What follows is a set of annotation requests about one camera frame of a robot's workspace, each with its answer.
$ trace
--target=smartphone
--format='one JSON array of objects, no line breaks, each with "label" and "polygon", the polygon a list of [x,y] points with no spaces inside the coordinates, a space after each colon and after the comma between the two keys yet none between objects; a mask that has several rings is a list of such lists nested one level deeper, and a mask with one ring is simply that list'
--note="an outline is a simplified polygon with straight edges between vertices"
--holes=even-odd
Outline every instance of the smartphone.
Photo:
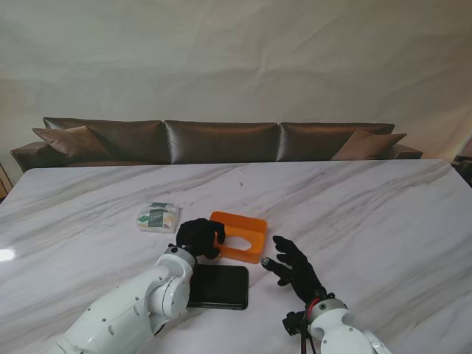
[{"label": "smartphone", "polygon": [[235,265],[199,264],[190,279],[190,308],[248,307],[249,273]]}]

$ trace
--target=white marble surface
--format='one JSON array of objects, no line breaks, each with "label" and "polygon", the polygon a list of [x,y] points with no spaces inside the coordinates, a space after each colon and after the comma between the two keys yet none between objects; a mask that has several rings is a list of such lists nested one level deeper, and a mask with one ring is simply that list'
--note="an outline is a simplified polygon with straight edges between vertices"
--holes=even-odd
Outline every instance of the white marble surface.
[{"label": "white marble surface", "polygon": [[[145,201],[180,204],[182,221],[265,218],[393,353],[471,351],[472,189],[443,161],[413,160],[31,170],[0,206],[0,249],[16,254],[0,262],[0,353],[35,353],[153,265],[173,236],[137,230]],[[191,310],[145,353],[297,353],[281,321],[302,303],[247,267],[248,310]]]}]

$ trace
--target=black glove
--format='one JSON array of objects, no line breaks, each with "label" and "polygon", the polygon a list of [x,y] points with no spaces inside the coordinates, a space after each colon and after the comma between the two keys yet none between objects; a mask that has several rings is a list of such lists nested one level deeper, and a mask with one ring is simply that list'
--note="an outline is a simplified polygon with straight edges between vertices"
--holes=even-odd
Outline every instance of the black glove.
[{"label": "black glove", "polygon": [[203,255],[214,260],[220,254],[220,250],[215,248],[215,236],[218,243],[224,242],[224,225],[202,218],[183,223],[177,232],[176,242],[178,247],[182,247],[193,257]]},{"label": "black glove", "polygon": [[279,286],[292,284],[296,295],[305,304],[308,304],[316,297],[323,300],[327,297],[326,289],[318,280],[313,270],[313,266],[308,262],[307,257],[290,240],[282,236],[274,236],[275,249],[281,254],[277,255],[280,262],[286,263],[292,269],[283,264],[277,263],[270,258],[264,258],[262,265],[268,271],[274,272],[279,278]]}]

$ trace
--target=orange plastic holder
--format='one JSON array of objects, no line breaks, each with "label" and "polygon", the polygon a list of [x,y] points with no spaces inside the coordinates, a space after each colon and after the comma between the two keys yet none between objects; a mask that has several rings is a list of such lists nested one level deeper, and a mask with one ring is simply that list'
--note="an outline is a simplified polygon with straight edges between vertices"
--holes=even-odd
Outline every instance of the orange plastic holder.
[{"label": "orange plastic holder", "polygon": [[221,252],[220,256],[247,263],[260,261],[266,241],[267,221],[227,212],[213,212],[210,220],[224,224],[226,237],[241,237],[251,244],[249,249],[233,249],[215,241],[216,248]]}]

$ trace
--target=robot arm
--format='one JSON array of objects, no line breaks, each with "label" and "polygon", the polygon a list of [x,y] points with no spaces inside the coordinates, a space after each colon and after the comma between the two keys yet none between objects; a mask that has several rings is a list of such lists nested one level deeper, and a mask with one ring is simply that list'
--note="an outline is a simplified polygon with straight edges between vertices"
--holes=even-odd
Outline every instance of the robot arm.
[{"label": "robot arm", "polygon": [[322,354],[391,354],[371,332],[361,332],[354,327],[353,315],[346,305],[333,293],[327,294],[313,266],[292,241],[274,236],[274,242],[276,249],[282,252],[277,259],[291,269],[270,258],[263,258],[261,263],[280,278],[280,286],[292,284],[306,304],[305,311],[290,312],[282,321],[291,336],[301,335],[303,353],[306,339],[311,341],[313,337],[320,341]]},{"label": "robot arm", "polygon": [[45,354],[134,354],[162,326],[185,312],[196,257],[218,256],[224,226],[198,219],[182,224],[154,267],[92,303]]},{"label": "robot arm", "polygon": [[341,300],[317,302],[309,311],[308,332],[321,342],[322,354],[391,354],[372,332],[354,327],[353,315]]}]

